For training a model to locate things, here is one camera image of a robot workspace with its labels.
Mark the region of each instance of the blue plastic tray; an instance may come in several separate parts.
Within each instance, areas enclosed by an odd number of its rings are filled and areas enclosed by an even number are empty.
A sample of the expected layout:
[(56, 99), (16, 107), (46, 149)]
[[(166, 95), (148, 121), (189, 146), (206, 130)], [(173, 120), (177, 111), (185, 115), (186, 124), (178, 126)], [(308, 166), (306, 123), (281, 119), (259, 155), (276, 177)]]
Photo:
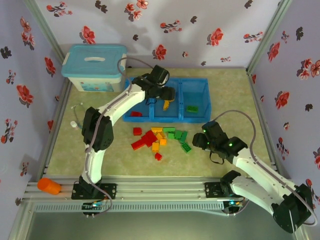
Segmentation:
[[(175, 98), (170, 102), (167, 111), (163, 110), (164, 100), (154, 98), (135, 105), (123, 115), (125, 122), (133, 123), (206, 123), (210, 121), (211, 100), (206, 78), (171, 77), (166, 84), (175, 89)], [(198, 112), (187, 112), (187, 106), (197, 106)], [(132, 111), (142, 113), (142, 116), (130, 116)]]

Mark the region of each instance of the table surface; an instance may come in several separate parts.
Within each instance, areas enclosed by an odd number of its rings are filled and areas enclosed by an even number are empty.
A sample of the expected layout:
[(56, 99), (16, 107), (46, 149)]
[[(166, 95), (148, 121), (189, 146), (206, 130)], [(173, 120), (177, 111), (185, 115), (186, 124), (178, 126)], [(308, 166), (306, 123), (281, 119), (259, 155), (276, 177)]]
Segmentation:
[[(208, 79), (212, 119), (230, 109), (247, 113), (253, 119), (257, 129), (253, 150), (261, 160), (265, 163), (270, 163), (245, 69), (171, 68), (168, 70), (171, 77)], [(148, 72), (150, 72), (149, 69), (127, 69), (129, 77)], [(82, 121), (87, 108), (103, 106), (118, 94), (114, 92), (81, 92), (72, 86), (47, 169), (47, 175), (79, 176), (84, 169), (85, 145), (81, 130), (74, 129), (70, 125), (71, 121), (76, 120), (71, 107), (83, 103), (84, 108), (76, 108), (76, 113)], [(237, 136), (248, 145), (250, 144), (253, 128), (245, 116), (231, 112), (220, 117), (217, 121), (229, 138)], [(212, 163), (209, 159), (209, 152), (192, 146), (193, 136), (195, 133), (201, 132), (202, 125), (192, 123), (133, 123), (119, 119), (113, 127), (113, 143), (104, 155), (102, 175), (220, 178), (230, 170), (237, 170), (247, 176), (243, 171), (227, 161), (223, 165)], [(168, 139), (167, 146), (160, 146), (159, 153), (163, 155), (163, 158), (161, 161), (157, 161), (154, 158), (151, 147), (144, 146), (133, 151), (131, 144), (140, 139), (139, 136), (133, 136), (133, 127), (141, 127), (143, 133), (150, 130), (151, 127), (176, 127), (178, 130), (187, 131), (186, 142), (189, 143), (192, 150), (187, 154), (177, 140)], [(211, 159), (221, 162), (221, 159), (216, 154), (213, 154)]]

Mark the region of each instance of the plastic storage box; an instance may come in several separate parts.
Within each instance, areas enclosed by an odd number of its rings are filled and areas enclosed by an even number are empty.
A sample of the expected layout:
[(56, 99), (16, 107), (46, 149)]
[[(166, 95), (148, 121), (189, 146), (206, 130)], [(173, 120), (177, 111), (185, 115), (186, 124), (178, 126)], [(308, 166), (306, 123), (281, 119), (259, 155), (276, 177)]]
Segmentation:
[[(175, 89), (175, 98), (164, 111), (164, 100), (144, 100), (123, 115), (125, 122), (144, 123), (206, 123), (211, 117), (211, 100), (206, 78), (171, 77), (165, 86)], [(187, 112), (188, 106), (196, 106), (198, 112)], [(130, 116), (132, 111), (142, 116)]]
[[(117, 63), (126, 56), (127, 48), (123, 45), (75, 44), (65, 56), (61, 74), (79, 91), (121, 92), (125, 78), (118, 71)], [(125, 71), (125, 59), (120, 66)]]

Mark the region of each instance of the box handle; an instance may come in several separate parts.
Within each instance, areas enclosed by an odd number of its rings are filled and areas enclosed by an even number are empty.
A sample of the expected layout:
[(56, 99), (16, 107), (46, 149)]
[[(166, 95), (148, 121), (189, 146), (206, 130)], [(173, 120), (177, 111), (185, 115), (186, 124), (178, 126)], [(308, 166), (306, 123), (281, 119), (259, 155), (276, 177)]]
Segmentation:
[(87, 62), (94, 62), (95, 63), (95, 62), (103, 62), (106, 59), (104, 57), (91, 56), (91, 57), (86, 57), (84, 60)]

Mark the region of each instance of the black bracket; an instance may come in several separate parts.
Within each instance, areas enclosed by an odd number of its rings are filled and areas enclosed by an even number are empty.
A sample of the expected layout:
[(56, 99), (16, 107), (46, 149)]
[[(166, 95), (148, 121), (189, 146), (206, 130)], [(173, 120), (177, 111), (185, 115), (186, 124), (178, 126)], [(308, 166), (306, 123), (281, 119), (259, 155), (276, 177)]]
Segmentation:
[[(99, 188), (101, 188), (107, 194), (109, 194), (111, 199), (116, 198), (117, 184), (115, 184), (115, 183), (100, 183)], [(97, 191), (97, 193), (95, 195), (90, 194), (79, 183), (75, 183), (73, 185), (73, 190), (72, 190), (72, 195), (71, 195), (71, 199), (73, 199), (73, 200), (97, 200), (97, 199), (101, 200), (101, 199), (104, 199), (105, 197), (106, 196), (100, 191)]]
[(205, 182), (204, 191), (207, 199), (226, 197), (221, 188), (220, 182)]

